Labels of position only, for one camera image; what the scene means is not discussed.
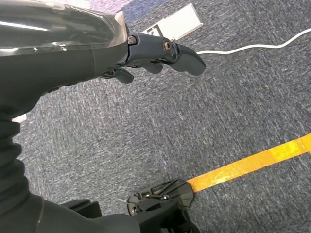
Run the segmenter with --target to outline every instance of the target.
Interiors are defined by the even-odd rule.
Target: yellow tape
[[[194,192],[199,192],[306,152],[311,152],[311,133],[197,176],[188,182]]]

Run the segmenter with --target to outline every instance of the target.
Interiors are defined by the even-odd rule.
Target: grey carpet
[[[142,31],[188,3],[205,25],[196,51],[283,43],[311,27],[308,0],[170,0],[130,25]],[[311,132],[310,35],[281,50],[203,55],[204,75],[134,70],[131,85],[93,80],[42,97],[16,137],[31,189],[57,203],[98,200],[125,213],[133,192],[189,179]],[[204,233],[311,232],[306,153],[202,191]]]

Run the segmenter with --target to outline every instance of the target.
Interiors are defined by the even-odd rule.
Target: bolt head
[[[169,52],[171,51],[172,47],[173,47],[173,46],[172,46],[172,44],[171,44],[171,41],[169,41],[169,40],[168,40],[168,39],[165,39],[165,40],[163,41],[163,50],[164,50],[165,52],[169,53]]]
[[[165,195],[163,195],[162,199],[163,199],[163,200],[168,200],[168,199],[169,199],[169,196],[165,194]]]
[[[137,40],[134,36],[129,36],[128,38],[128,44],[129,45],[134,45],[137,43]]]
[[[131,211],[133,215],[137,215],[137,214],[137,208],[136,206],[133,207],[133,209]]]

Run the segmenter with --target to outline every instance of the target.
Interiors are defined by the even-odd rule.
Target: white power strip
[[[196,10],[190,3],[142,33],[162,36],[174,41],[192,33],[202,25]]]

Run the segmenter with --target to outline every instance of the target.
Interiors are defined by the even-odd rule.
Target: transparent plastic cover
[[[0,33],[0,56],[107,48],[128,38],[122,13],[37,0],[0,0]]]

